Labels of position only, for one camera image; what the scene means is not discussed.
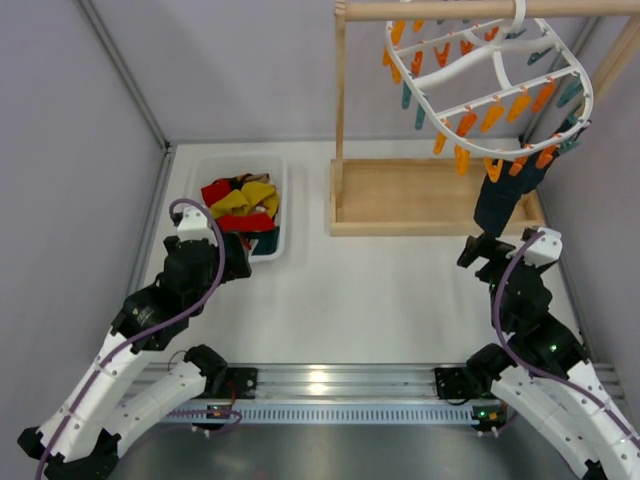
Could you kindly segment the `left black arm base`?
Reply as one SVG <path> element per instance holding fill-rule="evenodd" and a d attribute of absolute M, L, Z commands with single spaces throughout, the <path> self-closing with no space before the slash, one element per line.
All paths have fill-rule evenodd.
<path fill-rule="evenodd" d="M 229 367 L 223 380 L 216 385 L 208 385 L 200 399 L 249 400 L 255 398 L 258 386 L 257 368 Z"/>

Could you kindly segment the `dark navy sock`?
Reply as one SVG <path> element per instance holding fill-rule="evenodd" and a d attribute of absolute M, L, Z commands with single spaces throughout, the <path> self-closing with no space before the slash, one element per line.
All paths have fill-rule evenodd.
<path fill-rule="evenodd" d="M 475 223 L 493 237 L 502 235 L 517 202 L 528 191 L 530 183 L 531 175 L 528 172 L 521 171 L 512 176 L 509 170 L 509 166 L 503 166 L 496 182 L 485 176 L 474 210 Z"/>

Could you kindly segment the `navy christmas pattern sock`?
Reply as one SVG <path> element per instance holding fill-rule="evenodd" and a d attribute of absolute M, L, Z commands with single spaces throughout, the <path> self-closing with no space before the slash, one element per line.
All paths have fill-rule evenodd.
<path fill-rule="evenodd" d="M 544 180 L 547 171 L 555 160 L 555 148 L 541 150 L 531 155 L 518 175 L 519 191 L 525 195 L 535 190 Z"/>

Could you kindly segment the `red christmas sock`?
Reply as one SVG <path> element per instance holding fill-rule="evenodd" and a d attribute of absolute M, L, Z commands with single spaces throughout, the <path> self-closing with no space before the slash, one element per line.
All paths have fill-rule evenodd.
<path fill-rule="evenodd" d="M 224 215 L 216 219 L 219 227 L 225 232 L 263 233 L 276 228 L 274 220 L 266 213 L 247 216 Z"/>

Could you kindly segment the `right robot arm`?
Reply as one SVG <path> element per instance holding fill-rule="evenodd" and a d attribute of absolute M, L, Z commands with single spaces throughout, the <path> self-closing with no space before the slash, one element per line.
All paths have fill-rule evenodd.
<path fill-rule="evenodd" d="M 470 236 L 457 260 L 488 285 L 497 342 L 483 347 L 465 372 L 479 394 L 512 407 L 579 479 L 636 479 L 639 434 L 599 379 L 585 347 L 550 312 L 543 274 L 562 252 L 559 232 L 528 228 L 521 247 L 491 234 Z"/>

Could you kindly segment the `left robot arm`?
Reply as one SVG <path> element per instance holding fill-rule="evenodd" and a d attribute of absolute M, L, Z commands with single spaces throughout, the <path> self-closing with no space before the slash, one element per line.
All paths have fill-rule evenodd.
<path fill-rule="evenodd" d="M 211 347 L 189 348 L 146 390 L 125 397 L 138 376 L 202 313 L 222 283 L 251 274 L 240 235 L 164 241 L 167 256 L 150 285 L 127 297 L 101 350 L 58 411 L 25 429 L 17 443 L 37 460 L 39 479 L 106 479 L 131 447 L 184 402 L 215 393 L 228 364 Z"/>

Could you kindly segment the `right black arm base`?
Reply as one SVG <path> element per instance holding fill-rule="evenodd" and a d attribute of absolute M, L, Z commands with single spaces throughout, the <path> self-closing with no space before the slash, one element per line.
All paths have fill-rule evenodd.
<path fill-rule="evenodd" d="M 466 367 L 436 367 L 434 378 L 438 399 L 451 405 L 460 406 L 470 401 L 494 398 Z"/>

